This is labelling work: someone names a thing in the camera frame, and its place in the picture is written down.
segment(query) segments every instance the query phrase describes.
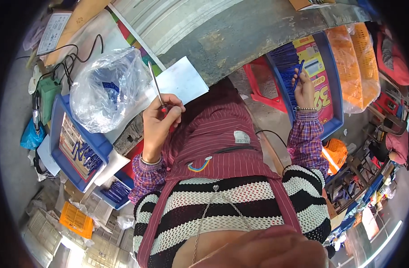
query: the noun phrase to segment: maroon striped apron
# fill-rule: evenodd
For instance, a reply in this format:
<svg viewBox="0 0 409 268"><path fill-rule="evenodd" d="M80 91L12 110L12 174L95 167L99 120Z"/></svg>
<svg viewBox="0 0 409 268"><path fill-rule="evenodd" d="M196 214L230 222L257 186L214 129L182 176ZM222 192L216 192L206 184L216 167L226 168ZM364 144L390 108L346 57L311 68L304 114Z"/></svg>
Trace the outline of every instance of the maroon striped apron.
<svg viewBox="0 0 409 268"><path fill-rule="evenodd" d="M248 134L250 143L236 143L234 131ZM235 146L247 148L216 153ZM137 261L140 267L148 267L148 258L167 198L181 180L266 176L283 221L301 233L297 214L282 185L282 178L264 164L252 120L229 79L221 80L210 87L208 93L186 105L181 124L174 133L169 134L164 143L163 157L168 166L166 185L139 246Z"/></svg>

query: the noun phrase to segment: silver bracelet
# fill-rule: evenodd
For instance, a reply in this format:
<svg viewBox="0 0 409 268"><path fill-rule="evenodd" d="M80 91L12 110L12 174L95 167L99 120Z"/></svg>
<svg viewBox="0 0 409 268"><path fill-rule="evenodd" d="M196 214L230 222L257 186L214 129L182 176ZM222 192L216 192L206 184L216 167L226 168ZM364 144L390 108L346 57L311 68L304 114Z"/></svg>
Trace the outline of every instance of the silver bracelet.
<svg viewBox="0 0 409 268"><path fill-rule="evenodd" d="M313 108L301 108L300 106L295 107L295 110L297 111L311 111L311 110L316 110L315 107Z"/></svg>
<svg viewBox="0 0 409 268"><path fill-rule="evenodd" d="M156 165L156 164L159 164L159 163L160 163L160 161L161 161L161 155L160 155L160 158L158 159L157 162L155 162L155 163L148 163L148 162L146 162L145 160L143 160L143 157L142 157L142 154L141 154L141 161L142 161L142 163L147 164L147 165Z"/></svg>

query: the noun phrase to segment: plaid sleeve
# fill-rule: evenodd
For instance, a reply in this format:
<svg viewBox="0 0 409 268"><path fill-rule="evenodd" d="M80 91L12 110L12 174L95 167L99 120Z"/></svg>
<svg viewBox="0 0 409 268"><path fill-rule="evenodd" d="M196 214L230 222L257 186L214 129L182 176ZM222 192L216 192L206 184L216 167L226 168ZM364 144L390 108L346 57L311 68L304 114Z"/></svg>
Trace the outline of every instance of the plaid sleeve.
<svg viewBox="0 0 409 268"><path fill-rule="evenodd" d="M319 122L317 111L297 111L287 139L287 151L293 165L318 169L326 176L329 163L321 156L322 141L319 138L323 132L324 127Z"/></svg>
<svg viewBox="0 0 409 268"><path fill-rule="evenodd" d="M133 158L132 169L134 172L134 189L128 194L128 199L136 205L142 196L162 189L167 169L163 157L160 158L157 164L148 165L141 161L140 155Z"/></svg>

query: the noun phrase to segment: black and white striped sweater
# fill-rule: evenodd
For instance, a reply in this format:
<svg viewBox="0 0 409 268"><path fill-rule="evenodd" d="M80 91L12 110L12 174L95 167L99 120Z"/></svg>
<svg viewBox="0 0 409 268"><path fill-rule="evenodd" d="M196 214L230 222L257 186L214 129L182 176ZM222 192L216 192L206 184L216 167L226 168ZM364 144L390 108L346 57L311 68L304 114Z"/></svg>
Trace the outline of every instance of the black and white striped sweater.
<svg viewBox="0 0 409 268"><path fill-rule="evenodd" d="M282 179L284 188L297 212L303 234L321 243L331 226L325 199L322 197L324 177L317 169L288 166ZM283 224L270 184L263 176L230 179L192 178L180 181L170 194L148 259L149 268L170 268L178 249L196 236L203 212L214 193L228 198L243 214L253 230ZM137 255L149 219L160 196L152 192L143 196L134 209L134 253ZM222 230L248 231L239 213L217 195L206 213L201 233Z"/></svg>

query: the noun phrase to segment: fluorescent light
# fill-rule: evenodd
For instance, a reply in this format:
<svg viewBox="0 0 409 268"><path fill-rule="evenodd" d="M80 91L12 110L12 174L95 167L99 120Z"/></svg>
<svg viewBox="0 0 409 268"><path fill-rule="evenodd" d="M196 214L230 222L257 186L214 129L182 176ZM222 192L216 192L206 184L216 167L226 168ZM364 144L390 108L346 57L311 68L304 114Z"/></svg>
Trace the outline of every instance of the fluorescent light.
<svg viewBox="0 0 409 268"><path fill-rule="evenodd" d="M401 224L402 224L402 220L400 220L398 222L398 224L395 226L395 229L392 231L392 233L390 233L390 235L388 236L388 238L386 239L386 241L379 247L378 250L376 250L374 252L373 255L371 255L371 257L368 258L368 260L366 260L362 265L360 265L358 268L364 268L365 266L367 266L372 260L374 260L374 258L380 253L380 251L382 251L384 249L384 247L389 243L389 241L392 239L392 237L395 235L395 233L397 232L397 230L400 228Z"/></svg>

